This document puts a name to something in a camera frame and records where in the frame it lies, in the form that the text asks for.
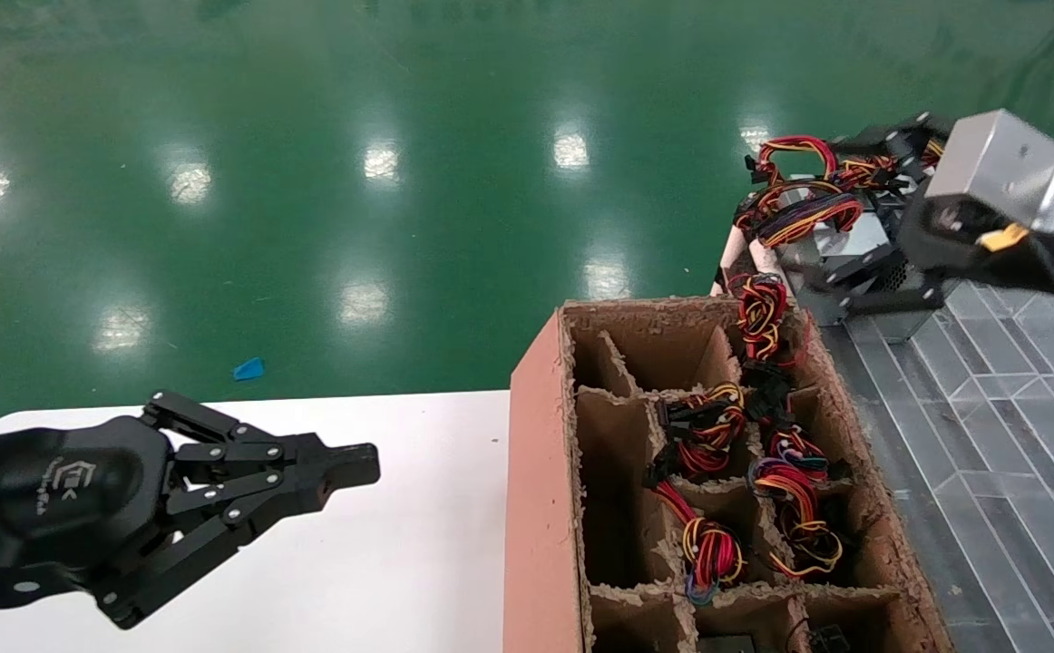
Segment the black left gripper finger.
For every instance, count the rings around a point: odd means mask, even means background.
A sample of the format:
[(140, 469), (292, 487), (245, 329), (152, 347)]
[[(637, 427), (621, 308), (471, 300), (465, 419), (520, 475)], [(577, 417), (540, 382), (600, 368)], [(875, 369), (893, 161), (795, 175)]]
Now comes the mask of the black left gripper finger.
[(379, 480), (373, 443), (327, 446), (318, 434), (274, 435), (172, 392), (150, 398), (142, 424), (183, 435), (171, 470), (207, 496), (277, 491), (328, 496)]

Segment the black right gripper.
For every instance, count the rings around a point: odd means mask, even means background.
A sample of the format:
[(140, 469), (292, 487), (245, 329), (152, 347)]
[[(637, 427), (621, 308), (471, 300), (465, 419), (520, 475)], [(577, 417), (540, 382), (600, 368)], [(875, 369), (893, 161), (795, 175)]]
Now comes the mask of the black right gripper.
[(920, 183), (907, 197), (897, 248), (870, 249), (829, 271), (816, 272), (815, 289), (848, 316), (922, 313), (945, 306), (945, 276), (1037, 276), (1039, 261), (1024, 241), (991, 251), (981, 236), (1010, 220), (967, 197), (931, 198), (928, 170), (937, 167), (946, 124), (921, 112), (901, 122), (867, 125), (829, 140), (835, 154), (870, 161)]

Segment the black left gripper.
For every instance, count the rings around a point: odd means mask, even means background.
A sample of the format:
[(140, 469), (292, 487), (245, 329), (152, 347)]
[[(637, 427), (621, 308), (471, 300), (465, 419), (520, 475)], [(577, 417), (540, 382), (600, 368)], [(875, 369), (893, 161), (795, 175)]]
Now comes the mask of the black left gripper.
[(91, 590), (142, 624), (286, 518), (378, 468), (278, 468), (165, 497), (173, 447), (137, 418), (0, 434), (0, 610)]

